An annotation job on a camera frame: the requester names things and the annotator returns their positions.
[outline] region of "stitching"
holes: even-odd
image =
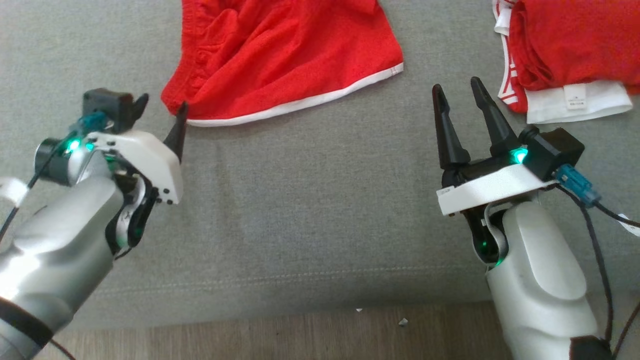
[[[344,279],[347,277],[352,277],[352,278],[359,278],[359,277],[365,277],[368,274],[352,274],[352,275],[348,275],[348,274],[341,274],[341,275],[335,275],[335,276],[330,276],[330,277],[320,277],[318,279],[314,279],[314,280],[336,280],[336,279]],[[125,291],[110,291],[110,292],[101,292],[98,291],[96,294],[101,296],[101,297],[116,297],[116,296],[121,296],[124,293],[179,293],[179,292],[195,292],[195,291],[211,291],[211,290],[221,290],[221,289],[229,289],[229,288],[244,288],[244,287],[249,287],[249,286],[265,286],[265,285],[274,285],[274,284],[287,284],[290,282],[307,282],[310,279],[306,279],[306,278],[295,278],[295,279],[284,279],[284,280],[272,280],[272,281],[261,281],[261,282],[249,282],[249,283],[229,283],[229,284],[214,284],[212,286],[199,286],[199,287],[191,287],[191,288],[178,288],[178,289],[169,289],[169,288],[161,288],[160,286],[158,286],[157,288],[148,288],[145,290],[140,290],[140,288],[135,288],[135,290],[130,291],[130,290],[125,290]]]
[[[96,294],[100,295],[109,295],[114,293],[125,293],[125,292],[158,292],[163,289],[172,289],[178,287],[190,286],[191,290],[201,289],[215,289],[220,288],[220,286],[227,285],[227,287],[237,286],[252,286],[252,285],[261,285],[261,284],[278,284],[280,282],[293,282],[293,281],[306,281],[307,278],[316,278],[315,280],[330,280],[334,279],[334,275],[338,275],[341,277],[345,277],[345,275],[352,275],[354,277],[362,277],[368,275],[369,273],[377,273],[377,272],[414,272],[414,271],[424,271],[424,270],[436,270],[436,269],[452,269],[452,268],[461,268],[461,266],[442,266],[442,265],[431,265],[431,266],[396,266],[392,268],[365,268],[365,269],[350,269],[350,270],[334,270],[334,271],[323,271],[323,272],[305,272],[300,274],[285,274],[285,275],[274,275],[274,276],[265,276],[265,277],[247,277],[247,278],[238,278],[238,279],[222,279],[215,281],[203,281],[203,282],[175,282],[170,284],[159,284],[156,286],[148,286],[148,287],[133,287],[130,286],[128,288],[113,288],[113,289],[103,289],[96,291]]]

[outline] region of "folded red clothing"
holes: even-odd
[[[182,58],[162,100],[195,126],[266,119],[403,70],[377,0],[182,0]]]
[[[509,27],[509,49],[527,90],[596,80],[640,90],[638,0],[520,0]]]

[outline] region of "wooden floor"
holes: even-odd
[[[408,324],[400,327],[403,318]],[[67,331],[56,339],[78,360],[511,359],[489,302],[353,309],[154,329]],[[638,339],[634,336],[626,345]],[[626,350],[631,348],[619,360],[640,359]],[[37,359],[64,357],[49,345]]]

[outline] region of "green led light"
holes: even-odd
[[[80,146],[80,140],[72,140],[71,142],[69,142],[69,144],[67,145],[67,151],[68,152],[73,152],[74,150],[76,150],[78,147]]]
[[[529,151],[523,147],[511,150],[511,162],[514,164],[522,164],[524,162],[524,158],[527,157],[527,153]]]

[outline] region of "gray couch cushion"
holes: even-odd
[[[441,171],[431,87],[445,88],[472,155],[489,155],[469,79],[479,76],[491,93],[502,80],[490,5],[381,3],[404,49],[405,72],[278,118],[190,128],[183,202],[157,207],[141,245],[116,264],[76,326],[489,297],[463,217],[443,217],[436,201]],[[63,135],[90,88],[149,92],[138,128],[158,137],[168,132],[172,120],[159,93],[180,56],[179,1],[4,0],[0,17],[3,175],[30,176],[35,145]],[[505,112],[519,132],[524,117]],[[636,219],[639,117],[633,111],[563,125],[587,145],[579,168],[604,203]],[[17,222],[62,191],[38,184]],[[600,290],[578,209],[559,192],[542,201],[589,288]],[[594,218],[613,286],[638,290],[638,239]]]

